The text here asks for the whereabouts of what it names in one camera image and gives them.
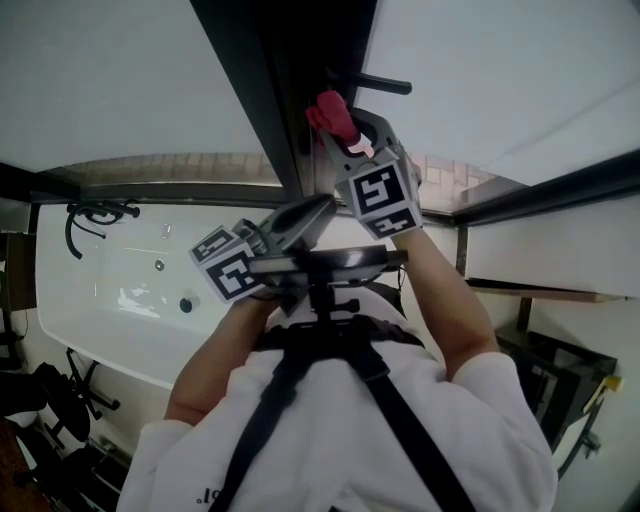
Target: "black strap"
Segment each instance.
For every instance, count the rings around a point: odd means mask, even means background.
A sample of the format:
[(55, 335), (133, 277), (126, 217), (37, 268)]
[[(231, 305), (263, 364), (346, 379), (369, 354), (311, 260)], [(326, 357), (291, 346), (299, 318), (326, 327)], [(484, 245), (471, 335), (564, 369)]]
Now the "black strap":
[(313, 364), (309, 358), (295, 352), (285, 353), (273, 371), (273, 379), (262, 392), (260, 403), (251, 415), (236, 449), (231, 456), (224, 486), (209, 511), (227, 510), (249, 466), (256, 455), (267, 444), (284, 410), (296, 396), (296, 384), (306, 375)]
[(273, 372), (260, 403), (249, 419), (233, 452), (224, 486), (209, 508), (225, 511), (231, 505), (240, 484), (260, 450), (273, 434), (283, 411), (295, 398), (295, 387), (311, 365), (328, 358), (344, 359), (365, 383), (402, 449), (443, 512), (473, 512), (475, 508), (453, 470), (389, 379), (389, 367), (374, 350), (361, 330), (351, 331), (350, 343), (330, 344), (311, 354), (311, 350), (285, 350)]
[[(335, 336), (345, 343), (350, 342), (355, 332), (359, 336), (365, 336), (369, 341), (395, 341), (424, 347), (418, 338), (397, 325), (366, 315), (354, 315), (349, 320), (334, 320), (331, 322), (331, 328)], [(318, 347), (326, 347), (331, 343), (326, 333), (327, 330), (321, 328), (318, 322), (299, 323), (290, 327), (277, 326), (264, 333), (253, 350), (298, 350), (301, 344), (308, 347), (311, 343)]]
[(389, 367), (370, 344), (347, 356), (365, 383), (400, 446), (443, 512), (475, 508), (449, 463), (389, 378)]

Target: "white wall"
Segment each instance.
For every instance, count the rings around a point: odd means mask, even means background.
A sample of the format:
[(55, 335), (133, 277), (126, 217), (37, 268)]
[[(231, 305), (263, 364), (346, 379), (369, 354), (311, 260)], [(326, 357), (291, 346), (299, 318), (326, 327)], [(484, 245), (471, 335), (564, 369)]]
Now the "white wall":
[(532, 330), (618, 359), (625, 383), (609, 392), (593, 431), (602, 449), (576, 457), (558, 487), (554, 512), (618, 512), (640, 478), (640, 300), (582, 304), (534, 301)]
[(262, 147), (189, 0), (0, 3), (0, 161)]
[(629, 0), (378, 2), (359, 91), (409, 151), (534, 184), (640, 146), (640, 16)]
[(469, 229), (467, 277), (640, 297), (640, 197)]

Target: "cable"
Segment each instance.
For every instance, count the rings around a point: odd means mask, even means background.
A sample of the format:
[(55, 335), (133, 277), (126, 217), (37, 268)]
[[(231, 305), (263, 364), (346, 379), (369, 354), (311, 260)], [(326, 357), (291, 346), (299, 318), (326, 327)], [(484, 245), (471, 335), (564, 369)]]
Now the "cable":
[(359, 286), (366, 286), (369, 283), (373, 283), (376, 279), (378, 279), (379, 276), (373, 276), (370, 277), (369, 279), (361, 279), (358, 282), (355, 283), (345, 283), (345, 284), (334, 284), (333, 287), (334, 288), (358, 288)]
[(87, 229), (87, 228), (85, 228), (84, 226), (81, 226), (80, 224), (78, 224), (78, 223), (76, 222), (76, 219), (73, 219), (71, 222), (73, 222), (73, 225), (74, 225), (75, 227), (77, 227), (77, 228), (81, 229), (82, 231), (86, 231), (87, 233), (91, 233), (92, 235), (99, 236), (99, 237), (100, 237), (100, 238), (102, 238), (103, 240), (104, 240), (105, 238), (107, 238), (107, 236), (106, 236), (106, 235), (103, 235), (102, 233), (98, 233), (98, 232), (96, 232), (96, 231), (91, 231), (90, 229)]
[(93, 218), (93, 213), (87, 215), (87, 220), (92, 222), (93, 224), (98, 224), (99, 226), (111, 226), (111, 224), (115, 224), (118, 222), (124, 215), (122, 213), (112, 213), (113, 219), (107, 221), (101, 221)]

